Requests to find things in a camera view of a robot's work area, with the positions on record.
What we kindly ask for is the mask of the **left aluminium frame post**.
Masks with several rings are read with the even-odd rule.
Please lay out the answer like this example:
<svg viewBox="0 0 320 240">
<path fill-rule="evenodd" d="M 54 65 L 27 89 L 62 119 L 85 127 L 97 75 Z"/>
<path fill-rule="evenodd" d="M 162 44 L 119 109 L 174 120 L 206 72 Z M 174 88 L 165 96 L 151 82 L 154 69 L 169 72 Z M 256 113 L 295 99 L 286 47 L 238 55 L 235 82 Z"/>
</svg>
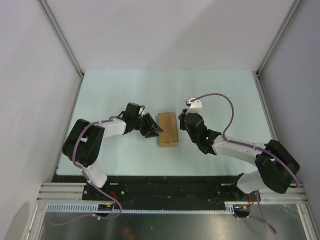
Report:
<svg viewBox="0 0 320 240">
<path fill-rule="evenodd" d="M 82 80 L 84 77 L 84 72 L 81 69 L 81 66 L 80 66 L 80 64 L 79 64 L 79 62 L 78 62 L 78 60 L 77 60 L 77 58 L 71 48 L 55 14 L 53 13 L 50 5 L 48 4 L 48 2 L 46 0 L 37 0 L 36 2 L 38 3 L 44 16 L 46 17 L 50 27 L 52 28 L 56 38 L 58 39 L 62 49 L 64 50 L 67 58 L 69 59 L 71 65 L 73 66 L 75 72 Z"/>
</svg>

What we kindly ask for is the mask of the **brown cardboard express box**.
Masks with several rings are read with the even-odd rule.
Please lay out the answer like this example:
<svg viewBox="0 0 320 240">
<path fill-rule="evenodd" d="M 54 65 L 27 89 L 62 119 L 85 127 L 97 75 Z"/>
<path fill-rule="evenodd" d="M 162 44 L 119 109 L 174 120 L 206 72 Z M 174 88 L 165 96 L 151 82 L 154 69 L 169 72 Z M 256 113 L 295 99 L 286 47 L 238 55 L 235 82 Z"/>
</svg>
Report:
<svg viewBox="0 0 320 240">
<path fill-rule="evenodd" d="M 158 113 L 158 125 L 163 132 L 159 133 L 158 145 L 160 148 L 177 147 L 179 143 L 178 125 L 175 112 Z"/>
</svg>

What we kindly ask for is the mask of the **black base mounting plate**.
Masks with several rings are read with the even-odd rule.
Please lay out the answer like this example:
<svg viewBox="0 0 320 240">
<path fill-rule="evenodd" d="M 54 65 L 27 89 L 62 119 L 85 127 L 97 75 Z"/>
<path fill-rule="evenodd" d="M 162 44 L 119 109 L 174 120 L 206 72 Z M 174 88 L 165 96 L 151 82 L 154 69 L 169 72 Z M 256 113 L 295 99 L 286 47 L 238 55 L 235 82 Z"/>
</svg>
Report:
<svg viewBox="0 0 320 240">
<path fill-rule="evenodd" d="M 55 175 L 54 183 L 85 183 L 82 199 L 109 201 L 115 198 L 123 210 L 214 211 L 225 202 L 249 206 L 254 194 L 236 188 L 238 176 L 124 176 L 110 175 L 102 192 L 83 176 Z"/>
</svg>

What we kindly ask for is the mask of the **aluminium frame post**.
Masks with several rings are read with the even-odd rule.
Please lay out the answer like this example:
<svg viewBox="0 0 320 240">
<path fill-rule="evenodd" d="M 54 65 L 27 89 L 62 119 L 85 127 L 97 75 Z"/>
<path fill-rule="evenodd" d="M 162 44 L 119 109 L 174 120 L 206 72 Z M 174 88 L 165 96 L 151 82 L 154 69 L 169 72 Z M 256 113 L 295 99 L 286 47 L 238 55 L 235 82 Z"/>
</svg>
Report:
<svg viewBox="0 0 320 240">
<path fill-rule="evenodd" d="M 58 39 L 62 49 L 64 50 L 67 58 L 69 59 L 71 65 L 73 66 L 75 72 L 82 80 L 84 77 L 84 72 L 81 69 L 81 66 L 80 66 L 80 64 L 79 64 L 79 62 L 78 62 L 78 60 L 77 60 L 77 58 L 71 48 L 55 14 L 53 13 L 50 5 L 48 4 L 48 2 L 46 0 L 37 0 L 36 2 L 38 3 L 44 16 L 46 17 L 50 27 L 52 28 L 56 38 Z"/>
<path fill-rule="evenodd" d="M 298 15 L 300 9 L 302 8 L 303 4 L 305 3 L 305 0 L 294 0 L 286 13 L 279 29 L 277 30 L 270 46 L 267 49 L 267 52 L 265 53 L 261 63 L 259 64 L 257 70 L 255 71 L 255 74 L 258 78 L 261 77 L 262 73 L 266 69 L 268 63 L 273 58 L 274 54 L 276 53 L 276 50 L 280 46 L 283 38 L 285 37 L 286 33 L 288 32 L 289 28 L 293 24 L 296 16 Z"/>
</svg>

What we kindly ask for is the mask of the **aluminium front rail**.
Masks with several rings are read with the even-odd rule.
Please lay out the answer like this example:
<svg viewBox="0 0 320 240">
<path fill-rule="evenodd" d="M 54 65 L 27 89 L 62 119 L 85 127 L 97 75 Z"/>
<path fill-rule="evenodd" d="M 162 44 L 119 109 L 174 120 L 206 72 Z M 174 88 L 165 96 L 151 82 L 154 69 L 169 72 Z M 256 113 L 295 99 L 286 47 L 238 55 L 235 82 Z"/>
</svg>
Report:
<svg viewBox="0 0 320 240">
<path fill-rule="evenodd" d="M 37 195 L 38 202 L 77 202 L 82 201 L 85 183 L 42 183 Z"/>
</svg>

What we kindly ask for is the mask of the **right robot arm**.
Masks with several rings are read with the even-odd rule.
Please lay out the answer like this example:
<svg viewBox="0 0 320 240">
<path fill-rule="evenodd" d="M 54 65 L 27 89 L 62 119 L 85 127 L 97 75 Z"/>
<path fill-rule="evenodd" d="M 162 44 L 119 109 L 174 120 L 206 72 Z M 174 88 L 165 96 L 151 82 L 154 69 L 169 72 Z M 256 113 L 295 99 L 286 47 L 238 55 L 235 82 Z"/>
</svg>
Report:
<svg viewBox="0 0 320 240">
<path fill-rule="evenodd" d="M 271 139 L 268 143 L 254 144 L 227 138 L 207 128 L 200 114 L 188 113 L 186 109 L 178 119 L 180 129 L 188 133 L 203 154 L 232 157 L 256 166 L 256 171 L 237 176 L 230 188 L 235 200 L 242 201 L 249 193 L 266 188 L 284 194 L 297 180 L 300 165 L 279 141 Z"/>
</svg>

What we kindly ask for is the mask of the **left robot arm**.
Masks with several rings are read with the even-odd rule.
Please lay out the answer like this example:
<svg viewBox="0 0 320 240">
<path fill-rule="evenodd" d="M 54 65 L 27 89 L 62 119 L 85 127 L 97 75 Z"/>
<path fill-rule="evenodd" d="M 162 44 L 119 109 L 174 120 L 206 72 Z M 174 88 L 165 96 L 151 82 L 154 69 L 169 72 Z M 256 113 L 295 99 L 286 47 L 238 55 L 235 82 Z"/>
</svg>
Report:
<svg viewBox="0 0 320 240">
<path fill-rule="evenodd" d="M 164 130 L 155 122 L 145 107 L 129 102 L 124 111 L 107 120 L 89 122 L 78 119 L 68 134 L 63 146 L 65 155 L 82 172 L 93 194 L 100 200 L 110 196 L 111 188 L 105 184 L 107 174 L 98 165 L 103 139 L 139 131 L 145 138 L 158 137 Z"/>
</svg>

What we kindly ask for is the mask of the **right aluminium frame post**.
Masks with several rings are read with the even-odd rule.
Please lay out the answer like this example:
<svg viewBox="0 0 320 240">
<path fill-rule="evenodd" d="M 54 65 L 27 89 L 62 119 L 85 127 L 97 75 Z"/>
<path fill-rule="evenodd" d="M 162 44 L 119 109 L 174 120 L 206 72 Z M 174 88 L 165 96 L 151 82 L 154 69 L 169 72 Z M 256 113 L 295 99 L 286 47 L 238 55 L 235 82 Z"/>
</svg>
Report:
<svg viewBox="0 0 320 240">
<path fill-rule="evenodd" d="M 262 73 L 266 69 L 268 63 L 273 58 L 274 54 L 276 53 L 276 50 L 280 46 L 283 38 L 285 37 L 286 33 L 288 32 L 289 28 L 293 24 L 296 16 L 298 15 L 300 9 L 302 8 L 303 4 L 305 3 L 305 0 L 294 0 L 286 13 L 279 29 L 277 30 L 270 46 L 267 49 L 267 52 L 265 53 L 261 63 L 259 64 L 257 70 L 255 71 L 255 74 L 258 78 L 261 77 Z"/>
</svg>

